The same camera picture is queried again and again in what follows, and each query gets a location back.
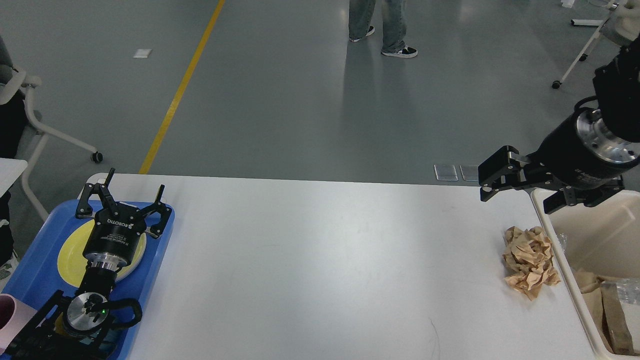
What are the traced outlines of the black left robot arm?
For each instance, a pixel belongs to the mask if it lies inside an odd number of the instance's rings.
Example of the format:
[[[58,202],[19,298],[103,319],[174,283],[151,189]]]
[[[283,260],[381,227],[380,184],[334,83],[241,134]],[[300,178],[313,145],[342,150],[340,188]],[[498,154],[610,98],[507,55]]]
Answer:
[[[3,288],[3,360],[125,360],[175,219],[160,185],[153,202],[116,201],[86,183],[46,219]]]

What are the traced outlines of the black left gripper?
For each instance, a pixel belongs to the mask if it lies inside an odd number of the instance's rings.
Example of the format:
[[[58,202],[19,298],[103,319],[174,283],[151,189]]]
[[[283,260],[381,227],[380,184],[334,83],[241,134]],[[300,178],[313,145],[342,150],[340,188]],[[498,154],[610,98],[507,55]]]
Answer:
[[[86,183],[80,194],[76,219],[93,218],[93,229],[82,251],[87,260],[87,269],[99,268],[119,272],[129,266],[137,250],[141,234],[158,239],[169,223],[172,208],[162,202],[165,185],[158,187],[157,196],[150,205],[139,208],[130,203],[116,203],[109,191],[109,184],[115,174],[111,168],[103,183]],[[89,205],[89,198],[98,195],[103,209],[94,214]],[[158,223],[148,226],[146,218],[152,214],[160,214]]]

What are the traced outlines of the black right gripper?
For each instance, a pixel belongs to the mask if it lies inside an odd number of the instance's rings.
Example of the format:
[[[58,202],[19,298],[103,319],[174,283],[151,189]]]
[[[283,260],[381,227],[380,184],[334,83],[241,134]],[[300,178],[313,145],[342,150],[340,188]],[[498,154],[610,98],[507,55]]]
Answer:
[[[581,112],[562,121],[530,155],[505,145],[485,159],[477,167],[480,200],[543,188],[555,191],[542,202],[547,215],[578,204],[596,207],[626,188],[618,176],[639,164],[639,150],[638,142],[615,135],[600,112]],[[562,183],[556,185],[554,176]]]

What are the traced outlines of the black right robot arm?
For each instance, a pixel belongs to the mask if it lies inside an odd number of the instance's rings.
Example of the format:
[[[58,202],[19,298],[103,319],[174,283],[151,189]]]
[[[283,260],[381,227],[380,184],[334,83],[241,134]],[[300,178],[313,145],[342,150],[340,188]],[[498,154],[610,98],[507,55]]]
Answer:
[[[553,191],[544,212],[583,204],[593,208],[624,189],[622,175],[639,160],[639,41],[621,47],[595,70],[595,94],[579,100],[539,148],[521,155],[510,145],[478,166],[480,200],[500,191]]]

